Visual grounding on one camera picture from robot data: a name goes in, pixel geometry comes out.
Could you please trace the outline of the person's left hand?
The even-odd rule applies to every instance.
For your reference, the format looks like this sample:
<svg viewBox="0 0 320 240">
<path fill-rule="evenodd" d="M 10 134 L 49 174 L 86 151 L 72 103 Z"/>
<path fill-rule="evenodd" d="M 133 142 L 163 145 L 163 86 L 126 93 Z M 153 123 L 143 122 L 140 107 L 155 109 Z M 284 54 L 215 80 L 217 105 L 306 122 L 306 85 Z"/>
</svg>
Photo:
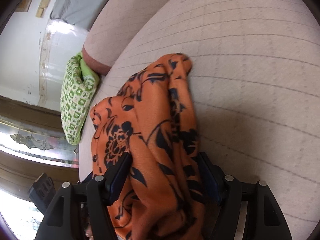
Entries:
<svg viewBox="0 0 320 240">
<path fill-rule="evenodd" d="M 93 232 L 89 220 L 88 208 L 87 204 L 81 202 L 80 203 L 80 217 L 81 217 L 81 225 L 83 227 L 86 239 L 93 240 Z"/>
</svg>

